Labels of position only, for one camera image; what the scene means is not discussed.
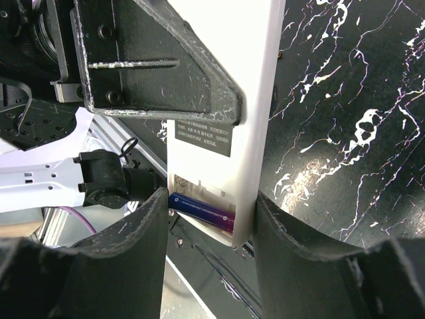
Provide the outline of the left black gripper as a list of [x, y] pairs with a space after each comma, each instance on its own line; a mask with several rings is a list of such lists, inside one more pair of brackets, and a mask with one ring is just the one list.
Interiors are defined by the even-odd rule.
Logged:
[[73, 1], [1, 2], [1, 77], [48, 85], [60, 103], [83, 101], [71, 25]]

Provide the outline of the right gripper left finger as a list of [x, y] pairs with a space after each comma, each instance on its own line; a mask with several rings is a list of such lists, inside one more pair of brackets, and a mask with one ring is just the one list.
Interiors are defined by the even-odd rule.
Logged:
[[168, 192], [70, 248], [1, 240], [2, 318], [158, 318]]

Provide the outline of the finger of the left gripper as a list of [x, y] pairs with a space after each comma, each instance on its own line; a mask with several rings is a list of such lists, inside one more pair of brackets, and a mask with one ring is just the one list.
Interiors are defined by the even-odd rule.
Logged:
[[243, 93], [166, 1], [76, 1], [72, 30], [94, 114], [236, 126]]

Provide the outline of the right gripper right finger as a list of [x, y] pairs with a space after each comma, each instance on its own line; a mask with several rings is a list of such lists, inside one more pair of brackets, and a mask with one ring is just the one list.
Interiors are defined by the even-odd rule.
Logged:
[[259, 194], [252, 240], [265, 318], [424, 317], [423, 239], [359, 248]]

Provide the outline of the blue purple battery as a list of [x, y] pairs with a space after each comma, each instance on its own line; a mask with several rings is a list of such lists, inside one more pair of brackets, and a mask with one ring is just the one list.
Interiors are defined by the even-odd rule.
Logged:
[[215, 226], [222, 231], [232, 233], [234, 230], [234, 213], [183, 195], [182, 193], [174, 192], [170, 194], [168, 206], [172, 210]]

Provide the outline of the white remote control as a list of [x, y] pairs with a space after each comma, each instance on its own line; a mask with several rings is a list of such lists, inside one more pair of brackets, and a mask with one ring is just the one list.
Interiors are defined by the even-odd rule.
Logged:
[[211, 92], [203, 119], [167, 123], [170, 192], [234, 213], [234, 228], [187, 221], [218, 242], [241, 247], [251, 236], [276, 75], [284, 1], [172, 1], [235, 83]]

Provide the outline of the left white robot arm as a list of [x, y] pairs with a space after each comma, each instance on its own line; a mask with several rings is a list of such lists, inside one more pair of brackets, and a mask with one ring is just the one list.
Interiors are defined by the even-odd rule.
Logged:
[[[2, 1], [1, 139], [21, 151], [73, 133], [79, 109], [236, 126], [242, 90], [167, 1]], [[155, 190], [114, 152], [1, 170], [1, 210], [120, 208]]]

